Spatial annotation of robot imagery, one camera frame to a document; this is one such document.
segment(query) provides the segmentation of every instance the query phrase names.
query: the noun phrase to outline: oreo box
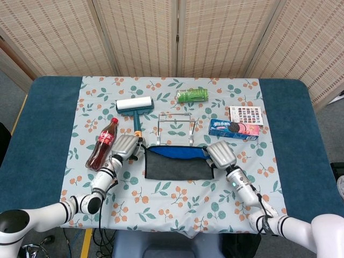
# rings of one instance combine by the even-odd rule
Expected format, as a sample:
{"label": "oreo box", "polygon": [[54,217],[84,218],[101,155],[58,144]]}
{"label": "oreo box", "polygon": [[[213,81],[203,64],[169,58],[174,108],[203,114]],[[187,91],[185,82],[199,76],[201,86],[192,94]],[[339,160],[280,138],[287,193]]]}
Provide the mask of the oreo box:
{"label": "oreo box", "polygon": [[211,119],[209,125],[209,135],[242,140],[256,140],[259,136],[259,125]]}

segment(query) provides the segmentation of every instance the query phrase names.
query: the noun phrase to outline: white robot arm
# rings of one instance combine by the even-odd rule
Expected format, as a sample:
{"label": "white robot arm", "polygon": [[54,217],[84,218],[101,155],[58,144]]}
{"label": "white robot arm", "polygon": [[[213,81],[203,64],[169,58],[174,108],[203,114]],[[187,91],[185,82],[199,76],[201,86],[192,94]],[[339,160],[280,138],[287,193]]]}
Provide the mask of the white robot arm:
{"label": "white robot arm", "polygon": [[0,257],[16,258],[24,236],[34,229],[44,232],[70,221],[76,213],[95,214],[106,192],[117,184],[116,172],[123,161],[141,153],[143,139],[122,135],[113,145],[112,155],[91,182],[90,195],[71,196],[64,202],[34,210],[10,210],[0,214]]}
{"label": "white robot arm", "polygon": [[279,216],[262,199],[241,168],[236,166],[237,159],[225,141],[212,144],[206,151],[218,169],[227,171],[227,181],[242,201],[248,206],[260,208],[249,216],[250,226],[256,233],[287,238],[316,253],[318,258],[344,257],[344,218],[324,214],[315,217],[309,224],[289,216]]}

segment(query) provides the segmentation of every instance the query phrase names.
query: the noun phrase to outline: pouch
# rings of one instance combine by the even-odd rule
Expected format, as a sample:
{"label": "pouch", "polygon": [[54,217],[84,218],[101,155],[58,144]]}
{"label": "pouch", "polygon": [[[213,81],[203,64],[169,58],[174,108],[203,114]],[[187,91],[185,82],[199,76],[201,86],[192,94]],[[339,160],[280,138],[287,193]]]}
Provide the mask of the pouch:
{"label": "pouch", "polygon": [[155,180],[211,180],[214,171],[201,147],[150,146],[145,148],[145,178]]}

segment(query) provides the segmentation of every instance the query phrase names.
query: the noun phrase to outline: red bottle cap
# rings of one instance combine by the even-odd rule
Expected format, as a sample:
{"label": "red bottle cap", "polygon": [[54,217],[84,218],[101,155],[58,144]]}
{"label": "red bottle cap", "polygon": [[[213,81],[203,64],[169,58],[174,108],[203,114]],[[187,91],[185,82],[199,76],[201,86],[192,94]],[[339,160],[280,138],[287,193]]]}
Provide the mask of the red bottle cap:
{"label": "red bottle cap", "polygon": [[117,123],[118,123],[118,119],[117,119],[116,117],[113,117],[113,118],[111,119],[111,122],[114,122],[115,124],[117,124]]}

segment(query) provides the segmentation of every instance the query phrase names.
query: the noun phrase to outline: floral tablecloth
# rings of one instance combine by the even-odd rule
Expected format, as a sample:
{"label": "floral tablecloth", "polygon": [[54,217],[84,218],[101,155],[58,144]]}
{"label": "floral tablecloth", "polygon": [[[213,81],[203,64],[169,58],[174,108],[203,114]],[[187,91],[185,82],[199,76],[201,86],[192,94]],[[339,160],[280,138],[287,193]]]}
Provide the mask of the floral tablecloth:
{"label": "floral tablecloth", "polygon": [[[207,102],[178,104],[177,89],[209,90]],[[238,165],[254,183],[263,198],[286,214],[276,165],[269,123],[257,79],[91,77],[83,78],[61,199],[90,193],[96,172],[85,168],[101,130],[113,116],[119,118],[118,137],[133,134],[132,117],[116,112],[116,100],[152,96],[154,110],[140,117],[148,145],[156,144],[160,112],[190,112],[196,123],[194,146],[226,140],[234,150]],[[228,120],[230,105],[260,106],[264,126],[256,141],[218,138],[208,135],[211,118]],[[162,123],[162,145],[188,145],[187,123]],[[194,237],[198,232],[252,232],[248,216],[257,210],[245,206],[226,181],[223,171],[215,170],[213,180],[156,181],[145,179],[144,160],[125,162],[117,172],[118,185],[104,202],[102,226],[120,230],[174,231]],[[99,213],[77,214],[65,227],[97,227]]]}

